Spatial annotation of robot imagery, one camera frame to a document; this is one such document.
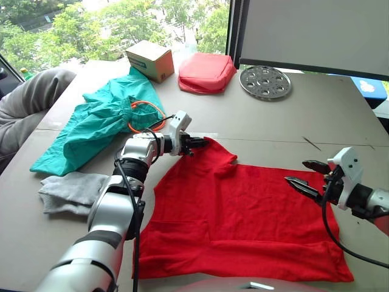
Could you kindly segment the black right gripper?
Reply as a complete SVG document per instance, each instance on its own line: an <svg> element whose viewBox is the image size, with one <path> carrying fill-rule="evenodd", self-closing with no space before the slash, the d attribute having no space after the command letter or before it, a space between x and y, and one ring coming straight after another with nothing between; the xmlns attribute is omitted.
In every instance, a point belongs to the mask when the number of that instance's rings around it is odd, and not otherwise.
<svg viewBox="0 0 389 292"><path fill-rule="evenodd" d="M311 159L303 161L302 164L308 169L322 175L326 175L324 178L324 182L326 184L323 186L324 193L321 195L320 192L311 187L307 181L293 176L284 177L286 182L298 193L315 201L318 205L321 205L325 193L328 194L327 201L333 205L337 205L343 190L342 178L344 176L344 172L341 167L336 166L334 170L331 170L327 163Z"/></svg>

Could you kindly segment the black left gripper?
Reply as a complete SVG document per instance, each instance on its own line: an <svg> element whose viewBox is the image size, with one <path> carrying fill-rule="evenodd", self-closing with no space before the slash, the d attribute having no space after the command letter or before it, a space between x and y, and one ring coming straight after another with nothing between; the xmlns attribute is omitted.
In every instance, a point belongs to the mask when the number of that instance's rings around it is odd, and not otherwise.
<svg viewBox="0 0 389 292"><path fill-rule="evenodd" d="M191 137L186 132L181 132L179 136L180 142L180 156L194 156L192 149L204 148L208 145L209 141L201 137Z"/></svg>

